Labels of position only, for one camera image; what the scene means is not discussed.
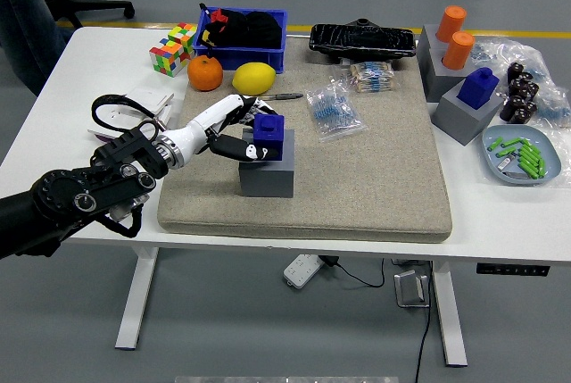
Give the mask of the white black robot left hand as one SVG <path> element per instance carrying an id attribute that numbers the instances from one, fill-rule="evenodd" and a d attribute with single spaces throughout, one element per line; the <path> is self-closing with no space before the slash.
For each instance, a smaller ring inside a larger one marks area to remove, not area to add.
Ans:
<path id="1" fill-rule="evenodd" d="M 195 116 L 184 128 L 160 134 L 156 145 L 168 152 L 165 160 L 173 169 L 188 164 L 193 155 L 206 149 L 239 162 L 268 161 L 279 156 L 277 149 L 223 135 L 221 131 L 234 124 L 252 126 L 257 114 L 275 113 L 257 97 L 229 95 Z"/>

